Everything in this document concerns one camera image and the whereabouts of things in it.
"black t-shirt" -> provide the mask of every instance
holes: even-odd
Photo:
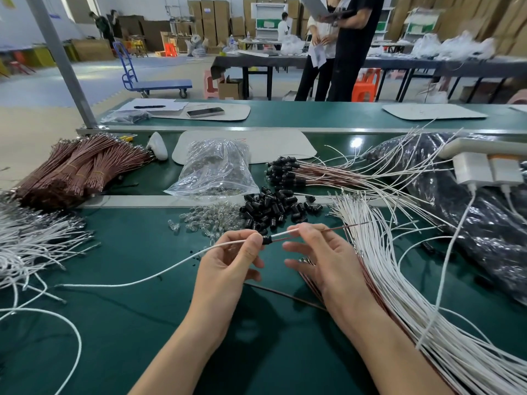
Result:
[[[351,16],[357,15],[361,9],[371,9],[368,23],[363,29],[340,29],[338,32],[336,57],[350,58],[361,64],[372,44],[377,30],[384,0],[351,0],[346,11],[353,11]]]

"white mat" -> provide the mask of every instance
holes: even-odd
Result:
[[[453,104],[389,104],[383,109],[406,120],[476,119],[488,115]]]
[[[516,109],[517,111],[525,112],[527,113],[527,105],[522,104],[512,104],[509,105],[509,108]]]
[[[281,155],[294,156],[297,159],[307,159],[315,156],[317,153],[304,133],[297,129],[261,129],[257,131],[225,132],[194,130],[181,134],[172,153],[172,159],[174,162],[184,165],[187,161],[187,152],[190,143],[206,139],[232,139],[246,143],[251,152],[249,163],[265,163]]]
[[[188,111],[194,111],[196,109],[215,108],[220,107],[225,110],[224,115],[205,116],[203,118],[189,118],[187,115]],[[162,112],[162,111],[149,111],[154,118],[165,118],[165,119],[188,119],[188,120],[245,120],[251,107],[245,104],[224,104],[224,103],[188,103],[185,108],[177,112]]]

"person in white shirt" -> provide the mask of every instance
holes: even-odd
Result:
[[[287,26],[287,12],[282,12],[282,20],[278,24],[278,41],[282,41],[284,37],[289,34],[289,26]]]
[[[326,0],[328,11],[334,12],[339,1],[340,0]],[[313,87],[317,75],[318,85],[317,92],[315,93],[315,101],[325,101],[333,75],[333,62],[335,61],[338,27],[334,27],[332,24],[325,22],[317,22],[313,17],[309,17],[307,27],[312,35],[308,54],[313,52],[314,47],[323,47],[326,62],[320,67],[313,66],[311,56],[307,56],[306,66],[302,72],[302,79],[300,79],[295,101],[307,100],[309,90]]]

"metal pole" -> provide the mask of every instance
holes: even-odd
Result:
[[[31,13],[35,17],[36,23],[46,40],[49,51],[58,66],[64,82],[66,83],[69,93],[81,114],[82,120],[88,129],[97,128],[97,120],[94,116],[92,109],[89,107],[88,101],[84,96],[81,84],[79,83],[73,67],[69,63],[68,56],[62,45],[61,39],[59,39],[57,31],[51,22],[49,13],[47,12],[46,5],[42,0],[26,0],[30,6]]]

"smartphone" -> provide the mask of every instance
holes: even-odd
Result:
[[[225,111],[223,108],[206,108],[206,109],[195,109],[194,111],[188,111],[187,115],[190,118],[203,118],[205,116],[224,115]]]

